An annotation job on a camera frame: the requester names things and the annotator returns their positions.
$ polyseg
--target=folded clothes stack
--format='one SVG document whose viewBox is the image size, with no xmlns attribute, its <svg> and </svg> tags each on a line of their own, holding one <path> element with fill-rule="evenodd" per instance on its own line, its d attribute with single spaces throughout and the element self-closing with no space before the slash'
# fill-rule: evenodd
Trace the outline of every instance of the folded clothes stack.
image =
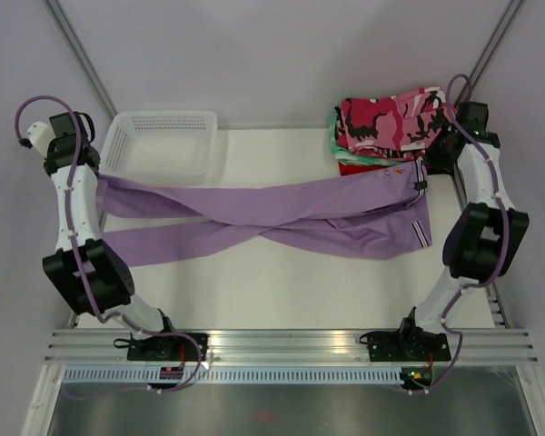
<svg viewBox="0 0 545 436">
<path fill-rule="evenodd" d="M 416 160 L 450 124 L 439 86 L 379 99 L 346 98 L 335 110 L 329 144 L 341 175 Z"/>
</svg>

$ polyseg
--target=purple pants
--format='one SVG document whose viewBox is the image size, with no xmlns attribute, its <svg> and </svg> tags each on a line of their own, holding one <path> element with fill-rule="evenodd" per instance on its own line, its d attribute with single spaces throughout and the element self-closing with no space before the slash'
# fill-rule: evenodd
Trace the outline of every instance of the purple pants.
<svg viewBox="0 0 545 436">
<path fill-rule="evenodd" d="M 388 259 L 431 244 L 425 180 L 421 161 L 262 189 L 157 188 L 102 175 L 97 202 L 124 218 L 210 220 L 105 233 L 129 266 L 208 256 L 256 235 L 317 253 Z"/>
</svg>

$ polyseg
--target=purple fabric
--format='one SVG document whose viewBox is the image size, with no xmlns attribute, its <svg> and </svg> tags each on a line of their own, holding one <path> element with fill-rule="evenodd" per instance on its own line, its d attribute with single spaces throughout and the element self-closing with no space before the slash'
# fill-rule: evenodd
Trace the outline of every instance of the purple fabric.
<svg viewBox="0 0 545 436">
<path fill-rule="evenodd" d="M 388 259 L 431 244 L 418 162 L 387 170 L 262 189 L 157 188 L 102 175 L 97 202 L 125 218 L 210 221 L 109 232 L 129 266 L 218 253 L 261 235 L 317 253 Z"/>
</svg>

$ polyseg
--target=gray floor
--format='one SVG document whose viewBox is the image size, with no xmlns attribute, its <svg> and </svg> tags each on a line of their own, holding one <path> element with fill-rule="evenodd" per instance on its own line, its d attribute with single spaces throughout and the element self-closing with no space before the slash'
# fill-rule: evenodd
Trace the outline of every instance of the gray floor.
<svg viewBox="0 0 545 436">
<path fill-rule="evenodd" d="M 91 395 L 118 386 L 68 385 Z M 381 386 L 196 385 L 88 401 L 61 396 L 50 436 L 526 436 L 536 432 L 512 372 L 458 369 L 429 396 Z"/>
</svg>

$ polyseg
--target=laundry basket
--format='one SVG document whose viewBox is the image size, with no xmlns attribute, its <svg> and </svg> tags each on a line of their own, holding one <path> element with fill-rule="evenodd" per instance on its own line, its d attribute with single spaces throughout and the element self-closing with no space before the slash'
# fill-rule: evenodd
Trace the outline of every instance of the laundry basket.
<svg viewBox="0 0 545 436">
<path fill-rule="evenodd" d="M 120 113 L 105 138 L 101 173 L 155 186 L 201 184 L 216 130 L 208 111 Z"/>
</svg>

